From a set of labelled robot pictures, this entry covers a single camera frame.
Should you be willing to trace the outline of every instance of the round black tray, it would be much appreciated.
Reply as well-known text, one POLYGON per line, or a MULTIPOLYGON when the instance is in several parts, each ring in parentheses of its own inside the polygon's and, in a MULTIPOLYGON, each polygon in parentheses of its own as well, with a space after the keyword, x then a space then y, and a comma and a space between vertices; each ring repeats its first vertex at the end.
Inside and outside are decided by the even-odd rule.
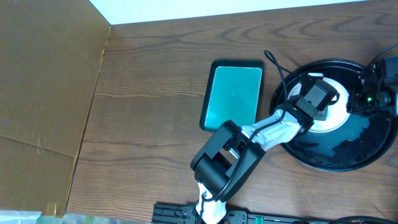
MULTIPOLYGON (((359 73, 362 65, 344 60, 322 60, 304 65, 285 78, 287 93, 299 83, 299 75, 308 72, 322 73, 341 83, 349 94, 361 88, 359 73)), ((271 100, 270 114, 284 102, 280 84, 271 100)), ((372 117, 350 114, 347 121, 327 133, 308 132, 281 144, 293 157, 306 165, 327 171, 359 169, 380 158, 397 136, 398 120, 385 112, 372 117)))

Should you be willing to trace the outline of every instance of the black and white robotic arm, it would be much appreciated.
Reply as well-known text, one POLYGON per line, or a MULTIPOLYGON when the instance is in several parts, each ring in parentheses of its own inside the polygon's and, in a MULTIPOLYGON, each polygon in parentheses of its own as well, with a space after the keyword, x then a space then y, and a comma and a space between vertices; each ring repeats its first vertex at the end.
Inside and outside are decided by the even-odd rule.
POLYGON ((242 187, 268 149, 306 133, 314 117, 338 96, 321 78, 311 80, 303 83, 310 85, 307 91, 303 88, 300 95, 290 97, 272 116, 256 124, 239 127, 225 122, 194 157, 191 168, 200 189, 196 210, 205 223, 218 223, 225 216, 226 201, 242 187), (220 150, 237 158, 235 163, 220 150))

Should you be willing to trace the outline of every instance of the cardboard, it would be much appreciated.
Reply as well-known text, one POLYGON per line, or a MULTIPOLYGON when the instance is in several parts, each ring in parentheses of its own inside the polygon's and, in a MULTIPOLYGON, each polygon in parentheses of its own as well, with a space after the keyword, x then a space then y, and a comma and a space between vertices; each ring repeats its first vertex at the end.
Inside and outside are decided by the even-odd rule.
POLYGON ((110 25, 88 1, 0 1, 0 210, 63 216, 110 25))

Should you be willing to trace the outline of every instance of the wood grain surface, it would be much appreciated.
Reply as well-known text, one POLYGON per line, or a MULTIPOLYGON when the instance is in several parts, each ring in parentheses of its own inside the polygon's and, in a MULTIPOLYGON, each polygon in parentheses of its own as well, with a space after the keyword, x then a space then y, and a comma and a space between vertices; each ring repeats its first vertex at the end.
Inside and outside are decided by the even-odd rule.
MULTIPOLYGON (((398 1, 369 1, 113 26, 68 203, 69 213, 149 222, 156 202, 199 197, 190 161, 212 61, 263 59, 288 69, 325 59, 368 63, 398 42, 398 1)), ((280 83, 266 61, 261 117, 280 83)), ((398 220, 398 142, 352 172, 307 167, 268 151, 228 202, 252 212, 398 220)))

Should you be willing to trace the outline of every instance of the white disc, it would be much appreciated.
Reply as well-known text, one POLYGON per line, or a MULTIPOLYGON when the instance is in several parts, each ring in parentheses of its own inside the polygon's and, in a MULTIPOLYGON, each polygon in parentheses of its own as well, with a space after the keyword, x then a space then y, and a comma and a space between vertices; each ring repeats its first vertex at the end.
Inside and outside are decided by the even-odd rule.
MULTIPOLYGON (((346 88, 331 78, 323 78, 323 81, 333 86, 340 94, 340 98, 334 105, 328 106, 325 121, 314 121, 314 125, 309 130, 314 133, 326 133, 336 130, 343 125, 349 117, 349 113, 347 113, 346 109, 349 94, 346 88)), ((289 98, 294 95, 299 95, 301 86, 300 83, 295 85, 289 93, 289 98)))

